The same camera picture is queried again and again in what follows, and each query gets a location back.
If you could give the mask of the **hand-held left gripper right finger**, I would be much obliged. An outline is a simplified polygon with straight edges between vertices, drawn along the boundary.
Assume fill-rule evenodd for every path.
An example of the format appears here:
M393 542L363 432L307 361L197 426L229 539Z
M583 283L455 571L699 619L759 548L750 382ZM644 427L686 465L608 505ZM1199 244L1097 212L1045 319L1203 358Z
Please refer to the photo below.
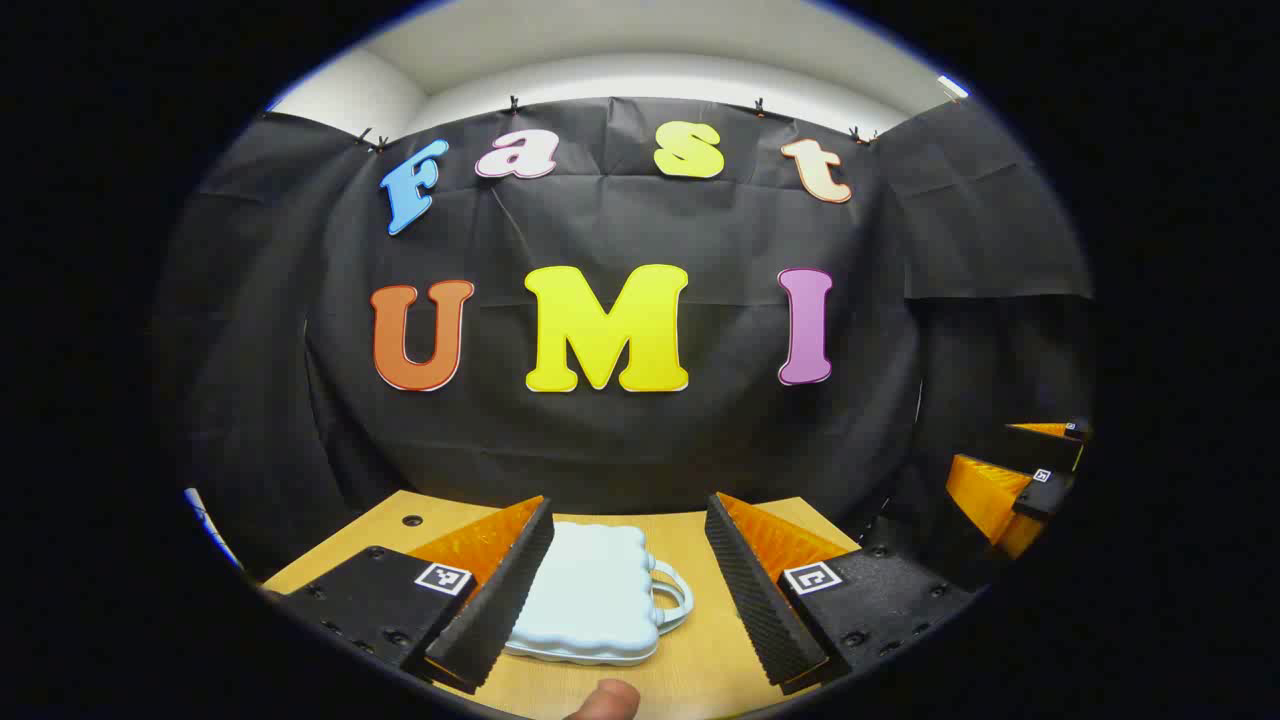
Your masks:
M783 694L868 675L977 598L892 544L845 550L721 492L708 498L705 534L767 679Z

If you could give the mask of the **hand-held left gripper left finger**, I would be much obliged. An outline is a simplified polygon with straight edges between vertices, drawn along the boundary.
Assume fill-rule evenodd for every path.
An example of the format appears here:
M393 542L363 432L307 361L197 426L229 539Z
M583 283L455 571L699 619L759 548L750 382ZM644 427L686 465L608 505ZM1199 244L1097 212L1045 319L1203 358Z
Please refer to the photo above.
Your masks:
M472 694L554 536L549 498L503 509L393 495L264 584L283 615L378 670Z

